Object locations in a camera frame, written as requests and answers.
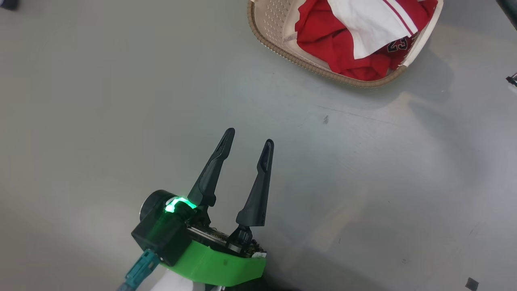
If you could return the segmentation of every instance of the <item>white sticker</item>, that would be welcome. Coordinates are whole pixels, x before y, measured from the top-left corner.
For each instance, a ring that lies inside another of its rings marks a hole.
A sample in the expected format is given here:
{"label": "white sticker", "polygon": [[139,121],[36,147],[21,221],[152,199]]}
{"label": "white sticker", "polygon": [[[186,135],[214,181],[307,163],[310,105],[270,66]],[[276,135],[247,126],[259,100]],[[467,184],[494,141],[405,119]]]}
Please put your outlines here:
{"label": "white sticker", "polygon": [[283,43],[286,43],[286,42],[291,41],[291,40],[295,40],[297,37],[298,37],[298,33],[295,32],[295,33],[293,33],[293,34],[291,34],[289,36],[284,37]]}
{"label": "white sticker", "polygon": [[254,253],[251,257],[252,258],[265,258],[267,253]]}

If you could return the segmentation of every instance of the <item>teal connector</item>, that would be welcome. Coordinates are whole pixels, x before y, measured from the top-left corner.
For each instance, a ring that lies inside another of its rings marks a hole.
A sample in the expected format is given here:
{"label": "teal connector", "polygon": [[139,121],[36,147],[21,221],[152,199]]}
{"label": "teal connector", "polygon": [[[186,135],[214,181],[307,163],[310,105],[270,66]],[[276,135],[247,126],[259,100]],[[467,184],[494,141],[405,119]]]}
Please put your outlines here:
{"label": "teal connector", "polygon": [[126,274],[126,282],[118,290],[136,290],[159,264],[160,258],[153,251],[146,250]]}

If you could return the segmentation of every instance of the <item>red clothing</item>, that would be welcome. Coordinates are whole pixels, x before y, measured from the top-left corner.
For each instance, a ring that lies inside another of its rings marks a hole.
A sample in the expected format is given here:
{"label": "red clothing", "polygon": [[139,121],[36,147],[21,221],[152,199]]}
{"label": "red clothing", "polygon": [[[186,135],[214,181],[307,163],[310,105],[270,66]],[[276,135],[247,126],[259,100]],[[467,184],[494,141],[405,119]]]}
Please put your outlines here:
{"label": "red clothing", "polygon": [[[404,9],[425,12],[414,18],[418,30],[431,19],[437,0],[397,0]],[[333,72],[362,81],[382,79],[388,69],[397,69],[413,41],[403,38],[363,59],[354,59],[352,35],[333,14],[327,0],[307,0],[300,8],[300,20],[295,25],[298,45],[306,52],[328,63]]]}

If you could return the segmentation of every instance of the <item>green plastic casing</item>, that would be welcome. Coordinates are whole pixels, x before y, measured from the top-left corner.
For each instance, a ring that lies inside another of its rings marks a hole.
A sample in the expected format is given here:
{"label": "green plastic casing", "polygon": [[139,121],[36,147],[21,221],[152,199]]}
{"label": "green plastic casing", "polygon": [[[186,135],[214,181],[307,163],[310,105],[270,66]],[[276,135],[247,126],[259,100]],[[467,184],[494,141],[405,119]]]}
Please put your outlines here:
{"label": "green plastic casing", "polygon": [[194,282],[232,287],[260,278],[266,258],[232,256],[192,241],[174,266],[162,265]]}

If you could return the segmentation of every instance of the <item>jersey number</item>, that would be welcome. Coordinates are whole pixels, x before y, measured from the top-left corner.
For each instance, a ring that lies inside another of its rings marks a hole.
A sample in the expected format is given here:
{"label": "jersey number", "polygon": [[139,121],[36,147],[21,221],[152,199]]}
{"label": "jersey number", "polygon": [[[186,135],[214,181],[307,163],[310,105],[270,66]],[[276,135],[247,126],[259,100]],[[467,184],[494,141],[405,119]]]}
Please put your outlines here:
{"label": "jersey number", "polygon": [[388,52],[396,52],[398,50],[407,50],[407,39],[405,37],[401,38],[400,39],[400,42],[401,42],[400,45],[397,45],[398,41],[399,40],[392,41],[392,42],[389,43],[389,45],[388,45]]}

